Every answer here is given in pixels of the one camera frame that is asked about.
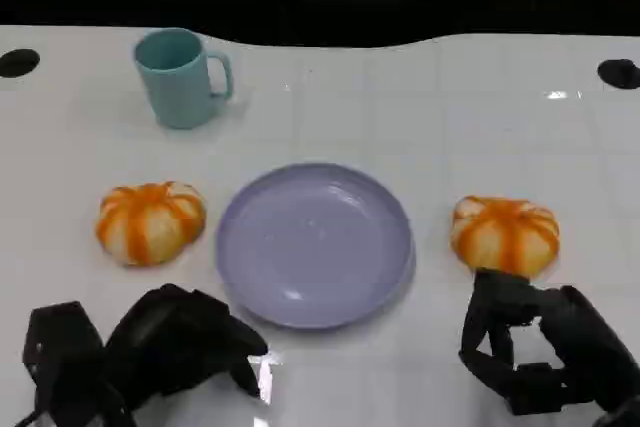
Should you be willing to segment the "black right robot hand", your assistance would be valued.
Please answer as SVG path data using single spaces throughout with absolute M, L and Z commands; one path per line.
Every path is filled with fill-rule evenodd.
M 537 323 L 562 365 L 516 364 L 510 330 Z M 479 269 L 459 357 L 516 416 L 594 402 L 599 426 L 639 423 L 639 365 L 575 287 L 538 289 L 515 274 Z

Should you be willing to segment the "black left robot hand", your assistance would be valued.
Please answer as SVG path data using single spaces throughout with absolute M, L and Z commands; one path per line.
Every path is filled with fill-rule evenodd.
M 106 342 L 105 376 L 130 410 L 228 374 L 260 395 L 250 357 L 268 353 L 263 337 L 226 303 L 199 290 L 165 284 L 144 294 Z

